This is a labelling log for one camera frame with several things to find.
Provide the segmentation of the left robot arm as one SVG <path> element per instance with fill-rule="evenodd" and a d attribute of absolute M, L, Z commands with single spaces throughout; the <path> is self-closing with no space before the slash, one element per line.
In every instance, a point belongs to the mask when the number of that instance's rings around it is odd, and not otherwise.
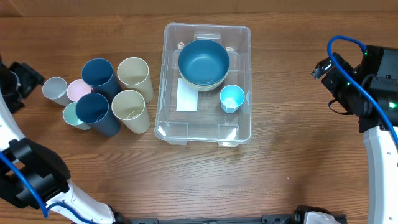
<path fill-rule="evenodd" d="M 53 211 L 73 223 L 127 223 L 77 187 L 62 158 L 26 138 L 13 118 L 22 99 L 44 81 L 26 64 L 1 65 L 1 198 L 17 208 Z"/>

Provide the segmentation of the small light blue cup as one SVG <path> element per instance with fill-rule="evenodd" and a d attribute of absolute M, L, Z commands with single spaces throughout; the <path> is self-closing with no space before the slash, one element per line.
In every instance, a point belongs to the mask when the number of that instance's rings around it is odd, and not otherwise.
<path fill-rule="evenodd" d="M 221 108 L 226 113 L 234 113 L 244 102 L 243 89 L 237 85 L 226 85 L 220 92 Z"/>

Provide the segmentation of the dark blue bowl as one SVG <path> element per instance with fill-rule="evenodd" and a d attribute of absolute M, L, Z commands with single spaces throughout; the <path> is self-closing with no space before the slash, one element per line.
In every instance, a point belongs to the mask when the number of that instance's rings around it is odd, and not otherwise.
<path fill-rule="evenodd" d="M 178 56 L 178 69 L 186 81 L 210 86 L 228 74 L 230 59 L 226 49 L 213 40 L 194 40 Z"/>

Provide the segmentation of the small pink cup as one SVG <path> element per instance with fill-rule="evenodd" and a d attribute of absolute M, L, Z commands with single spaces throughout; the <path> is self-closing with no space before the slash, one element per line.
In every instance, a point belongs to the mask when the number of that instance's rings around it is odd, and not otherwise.
<path fill-rule="evenodd" d="M 83 79 L 77 79 L 67 88 L 67 96 L 73 102 L 77 102 L 81 97 L 92 92 L 92 88 L 87 85 Z"/>

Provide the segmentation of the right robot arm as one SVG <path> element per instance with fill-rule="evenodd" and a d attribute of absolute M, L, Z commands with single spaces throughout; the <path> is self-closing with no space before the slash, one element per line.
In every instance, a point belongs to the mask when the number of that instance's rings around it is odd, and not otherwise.
<path fill-rule="evenodd" d="M 338 53 L 312 76 L 331 92 L 345 115 L 359 118 L 369 167 L 368 223 L 397 223 L 397 49 L 370 46 L 353 68 Z"/>

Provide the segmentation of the small grey cup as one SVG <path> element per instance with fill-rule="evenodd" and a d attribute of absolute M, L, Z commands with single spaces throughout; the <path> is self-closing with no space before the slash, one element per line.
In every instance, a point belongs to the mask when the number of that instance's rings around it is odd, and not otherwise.
<path fill-rule="evenodd" d="M 49 78 L 42 87 L 44 97 L 52 100 L 53 102 L 67 106 L 72 100 L 67 95 L 68 84 L 61 77 Z"/>

